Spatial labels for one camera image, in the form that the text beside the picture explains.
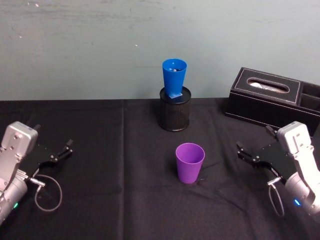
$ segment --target gray wall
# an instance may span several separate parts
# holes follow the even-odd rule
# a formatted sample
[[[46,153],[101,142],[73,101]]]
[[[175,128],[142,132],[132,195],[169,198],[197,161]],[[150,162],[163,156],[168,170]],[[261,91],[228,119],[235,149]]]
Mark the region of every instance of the gray wall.
[[[243,67],[320,84],[319,0],[1,0],[0,100],[158,98],[188,63],[195,98]]]

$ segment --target tissue box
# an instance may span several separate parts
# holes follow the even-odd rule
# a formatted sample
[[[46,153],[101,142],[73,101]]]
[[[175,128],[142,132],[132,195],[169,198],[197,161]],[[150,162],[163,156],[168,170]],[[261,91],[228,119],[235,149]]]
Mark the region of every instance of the tissue box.
[[[298,121],[313,136],[320,123],[320,86],[242,67],[225,114],[276,129]]]

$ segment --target black tablecloth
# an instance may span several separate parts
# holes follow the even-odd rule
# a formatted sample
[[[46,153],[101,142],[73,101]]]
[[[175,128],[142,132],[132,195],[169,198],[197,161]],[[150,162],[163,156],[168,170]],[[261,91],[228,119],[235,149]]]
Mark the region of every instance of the black tablecloth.
[[[227,101],[192,99],[181,132],[158,126],[158,99],[0,102],[1,136],[20,121],[41,124],[38,143],[54,151],[74,140],[72,158],[51,175],[63,189],[61,207],[42,212],[31,187],[0,239],[320,239],[320,224],[281,184],[285,217],[274,213],[265,172],[239,160],[235,146],[258,150],[274,140],[261,126],[224,116]],[[175,149],[185,142],[205,150],[191,185],[177,177]]]

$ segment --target blue plastic cup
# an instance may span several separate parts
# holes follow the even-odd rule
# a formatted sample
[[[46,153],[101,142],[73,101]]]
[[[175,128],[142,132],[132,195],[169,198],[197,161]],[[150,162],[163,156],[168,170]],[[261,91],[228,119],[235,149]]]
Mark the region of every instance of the blue plastic cup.
[[[187,63],[181,59],[170,58],[162,63],[164,91],[170,98],[182,95]]]

